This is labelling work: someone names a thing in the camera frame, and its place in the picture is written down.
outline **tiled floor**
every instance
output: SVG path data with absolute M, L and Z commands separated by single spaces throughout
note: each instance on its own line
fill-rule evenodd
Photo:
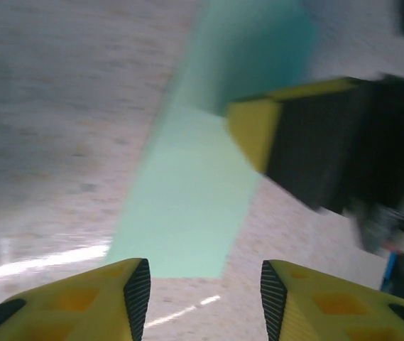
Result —
M 0 0 L 0 301 L 98 264 L 200 2 Z M 390 2 L 304 0 L 308 79 L 404 75 Z M 144 340 L 265 340 L 263 259 L 377 287 L 386 261 L 353 240 L 263 180 L 222 280 L 153 282 Z

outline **speckled floor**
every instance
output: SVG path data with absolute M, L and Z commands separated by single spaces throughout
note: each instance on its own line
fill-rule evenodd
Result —
M 0 301 L 99 263 L 200 3 L 0 0 Z M 391 1 L 303 3 L 308 79 L 404 75 Z M 386 260 L 353 240 L 263 180 L 221 280 L 153 282 L 144 340 L 265 340 L 263 259 L 377 287 Z

